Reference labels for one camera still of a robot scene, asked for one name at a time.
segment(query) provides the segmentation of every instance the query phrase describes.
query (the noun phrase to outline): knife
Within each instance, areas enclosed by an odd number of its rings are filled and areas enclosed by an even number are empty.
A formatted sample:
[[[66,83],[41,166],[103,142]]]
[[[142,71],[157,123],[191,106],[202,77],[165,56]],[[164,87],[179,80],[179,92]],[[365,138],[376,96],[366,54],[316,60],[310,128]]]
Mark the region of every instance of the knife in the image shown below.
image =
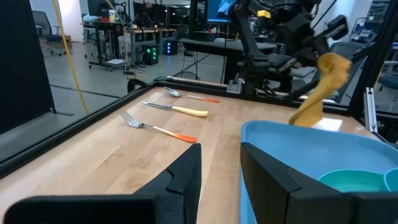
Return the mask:
[[[209,113],[208,111],[197,111],[197,110],[192,110],[192,109],[188,109],[188,108],[182,108],[179,106],[160,105],[157,103],[148,103],[148,102],[142,102],[142,103],[145,105],[153,106],[153,107],[160,108],[160,109],[175,110],[175,111],[179,111],[179,112],[183,112],[186,114],[199,116],[199,117],[205,117]]]

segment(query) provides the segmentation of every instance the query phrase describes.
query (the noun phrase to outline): metal fork tines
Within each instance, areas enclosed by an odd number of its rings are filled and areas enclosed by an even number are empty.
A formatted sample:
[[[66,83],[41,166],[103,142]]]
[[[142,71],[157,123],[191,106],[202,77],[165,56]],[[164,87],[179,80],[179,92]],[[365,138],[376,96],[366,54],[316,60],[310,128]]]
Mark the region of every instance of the metal fork tines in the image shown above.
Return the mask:
[[[153,125],[150,125],[150,124],[144,124],[144,123],[142,123],[142,122],[139,122],[139,121],[137,121],[136,119],[132,118],[126,111],[122,111],[122,112],[120,113],[120,115],[122,116],[122,118],[124,119],[124,121],[125,121],[129,126],[131,126],[131,127],[133,127],[133,128],[151,127],[151,128],[154,128],[154,129],[156,129],[156,130],[162,131],[162,132],[164,132],[164,133],[166,133],[166,134],[168,134],[168,135],[171,135],[171,136],[173,136],[173,137],[175,137],[175,138],[177,138],[177,139],[180,139],[180,140],[183,140],[183,141],[186,141],[186,142],[194,143],[194,142],[197,141],[197,139],[196,139],[195,137],[184,136],[184,135],[182,135],[182,134],[176,134],[176,133],[173,133],[173,132],[171,132],[171,131],[167,131],[167,130],[164,130],[164,129],[162,129],[162,128],[159,128],[159,127],[157,127],[157,126],[153,126]]]

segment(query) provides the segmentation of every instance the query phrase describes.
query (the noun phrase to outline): yellow handle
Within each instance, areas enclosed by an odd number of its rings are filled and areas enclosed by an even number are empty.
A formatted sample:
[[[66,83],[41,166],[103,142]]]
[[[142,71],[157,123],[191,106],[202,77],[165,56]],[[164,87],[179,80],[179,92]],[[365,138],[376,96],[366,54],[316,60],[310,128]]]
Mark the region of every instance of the yellow handle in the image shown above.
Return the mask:
[[[191,110],[188,108],[181,108],[179,106],[173,106],[173,110],[200,117],[207,116],[207,114],[209,113],[208,111]]]

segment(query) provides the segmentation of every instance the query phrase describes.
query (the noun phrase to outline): yellow rag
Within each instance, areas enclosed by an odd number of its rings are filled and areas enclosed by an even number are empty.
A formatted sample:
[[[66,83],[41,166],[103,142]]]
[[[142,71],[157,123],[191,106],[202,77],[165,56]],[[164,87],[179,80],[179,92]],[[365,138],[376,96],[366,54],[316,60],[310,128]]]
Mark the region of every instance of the yellow rag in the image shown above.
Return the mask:
[[[348,80],[351,61],[337,54],[325,54],[318,60],[321,78],[315,91],[308,96],[289,124],[311,127],[322,119],[322,100],[339,90]]]

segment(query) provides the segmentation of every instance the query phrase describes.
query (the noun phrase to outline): gray floor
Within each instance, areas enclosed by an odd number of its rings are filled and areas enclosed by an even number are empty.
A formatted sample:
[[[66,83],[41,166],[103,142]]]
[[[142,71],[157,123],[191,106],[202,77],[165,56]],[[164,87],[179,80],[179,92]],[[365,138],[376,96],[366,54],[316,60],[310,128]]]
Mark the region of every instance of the gray floor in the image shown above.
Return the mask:
[[[95,52],[95,47],[90,44],[73,44],[71,49],[80,88],[84,91],[83,96],[89,111],[93,112],[127,94],[127,76],[123,75],[121,70],[110,73],[106,68],[97,66],[89,69],[88,62],[93,59],[90,52]],[[55,107],[59,114],[45,114],[0,135],[0,161],[86,115],[66,55],[51,56],[48,52],[44,52],[44,55]],[[195,60],[200,61],[198,68],[194,66]],[[223,57],[203,53],[198,53],[197,56],[195,54],[195,59],[184,57],[181,52],[173,56],[161,55],[158,64],[141,68],[142,73],[139,77],[145,82],[151,82],[159,76],[175,75],[183,68],[189,72],[198,72],[201,80],[219,83],[223,62]],[[311,77],[299,80],[300,85],[310,80]],[[393,99],[394,94],[391,92],[376,92],[376,102],[391,102]],[[386,108],[388,106],[381,106],[379,109]]]

